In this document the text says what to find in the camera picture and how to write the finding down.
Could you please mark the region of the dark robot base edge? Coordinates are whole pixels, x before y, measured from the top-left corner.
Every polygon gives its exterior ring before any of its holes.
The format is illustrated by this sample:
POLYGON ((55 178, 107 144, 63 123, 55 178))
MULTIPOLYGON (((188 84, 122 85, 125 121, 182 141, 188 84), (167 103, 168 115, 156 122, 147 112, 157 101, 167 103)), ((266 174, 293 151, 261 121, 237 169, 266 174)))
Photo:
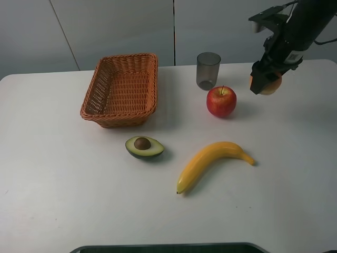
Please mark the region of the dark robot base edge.
POLYGON ((266 252, 248 242, 81 246, 72 252, 266 252))

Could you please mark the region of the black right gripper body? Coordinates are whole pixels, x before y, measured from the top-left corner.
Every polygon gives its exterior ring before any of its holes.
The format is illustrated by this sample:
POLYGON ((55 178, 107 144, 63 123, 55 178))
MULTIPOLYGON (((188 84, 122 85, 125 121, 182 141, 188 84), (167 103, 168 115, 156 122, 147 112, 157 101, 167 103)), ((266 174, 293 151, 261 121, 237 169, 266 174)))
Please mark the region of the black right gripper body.
POLYGON ((295 70, 304 53, 336 14, 336 1, 294 1, 296 7, 278 33, 264 43, 265 52, 257 72, 268 75, 295 70))

